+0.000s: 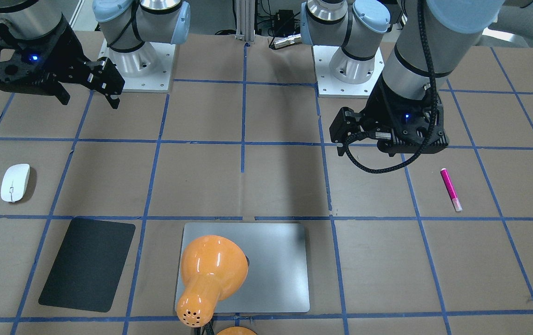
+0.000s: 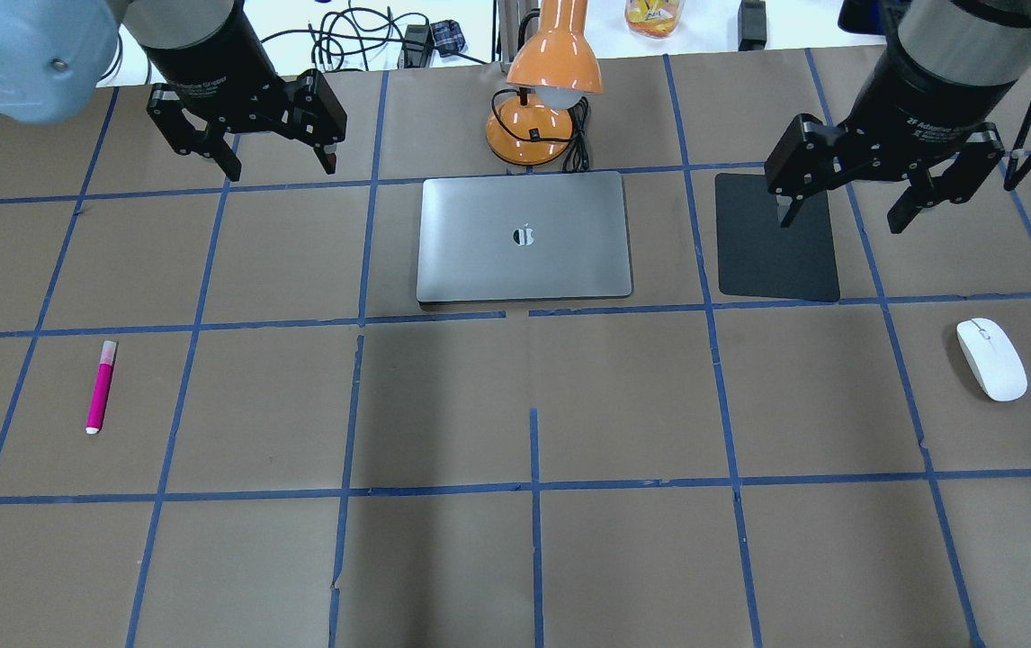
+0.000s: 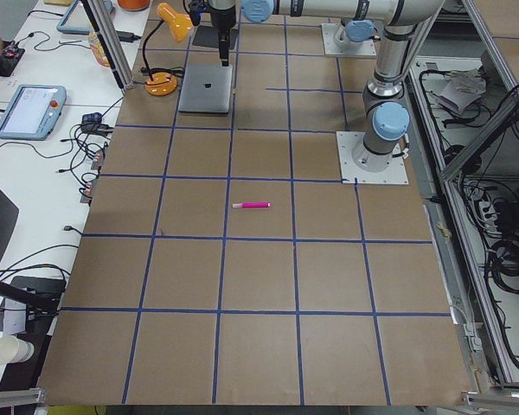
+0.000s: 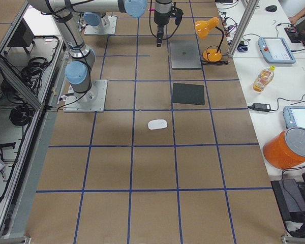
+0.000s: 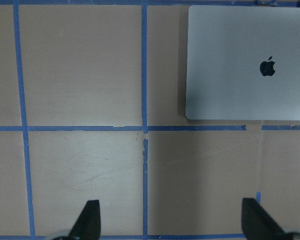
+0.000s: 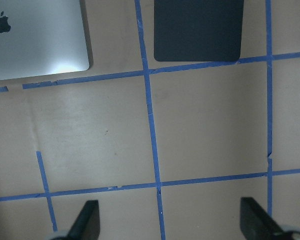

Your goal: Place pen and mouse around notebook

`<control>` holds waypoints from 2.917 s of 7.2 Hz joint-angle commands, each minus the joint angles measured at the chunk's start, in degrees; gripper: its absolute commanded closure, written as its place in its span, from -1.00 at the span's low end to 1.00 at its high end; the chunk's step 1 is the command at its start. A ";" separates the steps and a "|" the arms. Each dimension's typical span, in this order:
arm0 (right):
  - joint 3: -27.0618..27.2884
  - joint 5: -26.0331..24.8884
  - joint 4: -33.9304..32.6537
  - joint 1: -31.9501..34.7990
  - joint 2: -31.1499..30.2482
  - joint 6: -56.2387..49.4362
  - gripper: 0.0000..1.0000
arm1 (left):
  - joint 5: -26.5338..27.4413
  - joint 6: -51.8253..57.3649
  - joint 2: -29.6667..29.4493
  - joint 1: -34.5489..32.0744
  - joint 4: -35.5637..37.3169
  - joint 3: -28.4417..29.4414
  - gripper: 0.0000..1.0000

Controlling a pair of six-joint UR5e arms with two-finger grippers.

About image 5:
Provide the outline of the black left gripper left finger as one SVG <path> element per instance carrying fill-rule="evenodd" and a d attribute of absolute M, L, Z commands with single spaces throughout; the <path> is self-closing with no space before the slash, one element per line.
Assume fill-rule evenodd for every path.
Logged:
<path fill-rule="evenodd" d="M 99 200 L 88 200 L 68 234 L 71 240 L 98 240 L 101 236 Z"/>

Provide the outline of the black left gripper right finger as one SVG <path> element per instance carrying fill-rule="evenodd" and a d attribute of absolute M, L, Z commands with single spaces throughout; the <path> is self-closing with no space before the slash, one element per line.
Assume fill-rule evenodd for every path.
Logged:
<path fill-rule="evenodd" d="M 254 198 L 243 198 L 241 229 L 247 240 L 287 240 L 283 229 Z"/>

